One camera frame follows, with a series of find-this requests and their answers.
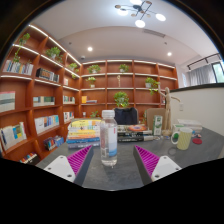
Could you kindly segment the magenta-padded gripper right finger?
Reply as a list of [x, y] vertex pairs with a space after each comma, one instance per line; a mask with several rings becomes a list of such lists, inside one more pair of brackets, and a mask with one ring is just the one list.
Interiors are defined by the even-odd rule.
[[181, 170], [168, 156], [159, 157], [137, 145], [134, 146], [133, 155], [144, 185]]

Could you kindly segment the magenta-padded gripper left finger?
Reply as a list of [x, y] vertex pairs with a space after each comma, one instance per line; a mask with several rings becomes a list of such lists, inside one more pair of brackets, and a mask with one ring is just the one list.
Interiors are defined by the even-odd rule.
[[81, 186], [92, 157], [93, 148], [89, 145], [69, 156], [59, 155], [44, 170]]

